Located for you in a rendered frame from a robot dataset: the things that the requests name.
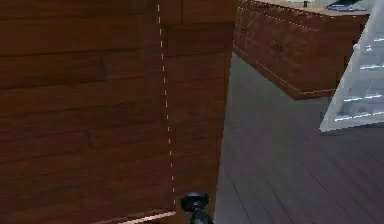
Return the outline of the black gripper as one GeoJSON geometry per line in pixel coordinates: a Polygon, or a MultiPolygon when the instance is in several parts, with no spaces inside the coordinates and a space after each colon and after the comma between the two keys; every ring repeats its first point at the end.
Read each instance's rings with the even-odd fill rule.
{"type": "Polygon", "coordinates": [[[214,224],[206,211],[209,202],[209,194],[203,192],[190,192],[180,200],[182,210],[190,215],[189,224],[214,224]]]}

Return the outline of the dark brown wooden cupboard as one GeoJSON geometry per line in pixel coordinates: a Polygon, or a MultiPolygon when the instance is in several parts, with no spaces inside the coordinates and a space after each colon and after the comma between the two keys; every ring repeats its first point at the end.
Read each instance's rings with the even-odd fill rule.
{"type": "Polygon", "coordinates": [[[187,224],[236,0],[0,0],[0,224],[187,224]]]}

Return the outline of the brown wooden chest of drawers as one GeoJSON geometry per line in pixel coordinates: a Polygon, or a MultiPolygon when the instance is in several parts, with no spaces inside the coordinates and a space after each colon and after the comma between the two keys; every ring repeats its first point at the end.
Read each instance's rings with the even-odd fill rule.
{"type": "Polygon", "coordinates": [[[369,15],[315,0],[238,0],[234,52],[295,100],[331,96],[369,15]]]}

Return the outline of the white shelf unit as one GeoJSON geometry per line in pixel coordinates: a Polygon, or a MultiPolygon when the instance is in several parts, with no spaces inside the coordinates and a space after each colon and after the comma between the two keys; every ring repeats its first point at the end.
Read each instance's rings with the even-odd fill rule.
{"type": "Polygon", "coordinates": [[[380,122],[384,122],[384,0],[373,5],[319,129],[380,122]]]}

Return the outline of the dark blue flat dish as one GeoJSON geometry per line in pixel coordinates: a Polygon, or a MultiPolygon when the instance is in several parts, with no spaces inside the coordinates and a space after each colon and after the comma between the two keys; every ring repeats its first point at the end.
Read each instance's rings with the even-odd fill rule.
{"type": "Polygon", "coordinates": [[[357,12],[357,11],[364,11],[364,8],[357,8],[353,7],[352,5],[348,4],[341,4],[341,3],[335,3],[325,6],[325,9],[332,10],[332,11],[338,11],[338,12],[357,12]]]}

